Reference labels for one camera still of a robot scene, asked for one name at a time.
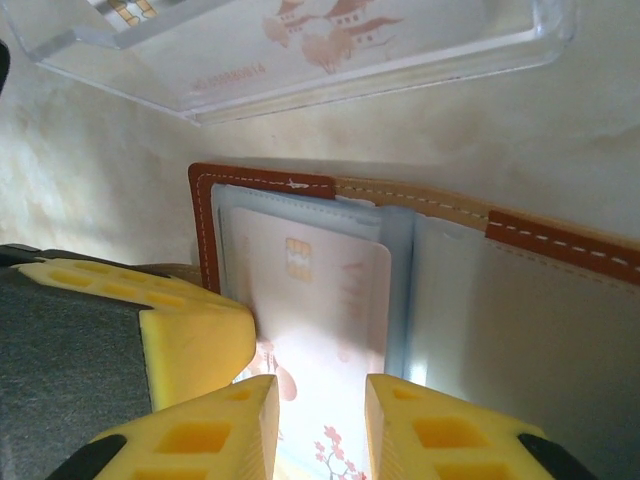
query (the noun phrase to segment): brown leather wallet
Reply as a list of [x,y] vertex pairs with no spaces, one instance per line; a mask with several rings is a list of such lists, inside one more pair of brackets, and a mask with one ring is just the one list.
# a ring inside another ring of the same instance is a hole
[[189,168],[204,287],[220,291],[211,189],[236,185],[272,192],[333,199],[336,195],[376,205],[408,207],[483,231],[486,238],[600,276],[640,285],[640,243],[579,225],[500,208],[478,199],[426,186],[341,176],[261,170],[213,163]]

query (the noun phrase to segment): card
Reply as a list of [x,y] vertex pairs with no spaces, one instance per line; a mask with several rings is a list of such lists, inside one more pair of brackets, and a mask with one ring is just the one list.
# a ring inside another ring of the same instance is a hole
[[150,20],[175,0],[87,0],[119,32]]
[[230,217],[228,280],[259,335],[242,378],[278,377],[278,458],[316,478],[370,478],[364,385],[384,370],[391,254],[243,208]]

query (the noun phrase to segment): pink flower print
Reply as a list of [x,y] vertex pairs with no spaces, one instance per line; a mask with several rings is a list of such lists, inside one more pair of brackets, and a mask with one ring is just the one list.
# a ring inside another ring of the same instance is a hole
[[276,360],[275,347],[268,341],[258,342],[256,354],[248,365],[251,375],[273,374],[278,377],[280,398],[291,402],[298,396],[298,387],[291,374]]
[[333,444],[333,447],[331,447],[333,450],[333,453],[335,453],[336,458],[338,460],[344,460],[344,450],[342,450],[340,448],[340,445],[338,445],[337,443]]
[[327,427],[325,425],[324,434],[325,436],[329,437],[335,445],[340,445],[340,442],[342,441],[342,437],[338,435],[338,432],[336,432],[335,428]]

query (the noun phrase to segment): clear plastic case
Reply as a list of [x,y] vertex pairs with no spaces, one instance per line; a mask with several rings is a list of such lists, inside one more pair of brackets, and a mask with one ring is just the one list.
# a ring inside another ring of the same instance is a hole
[[27,55],[212,123],[554,60],[574,0],[0,0]]

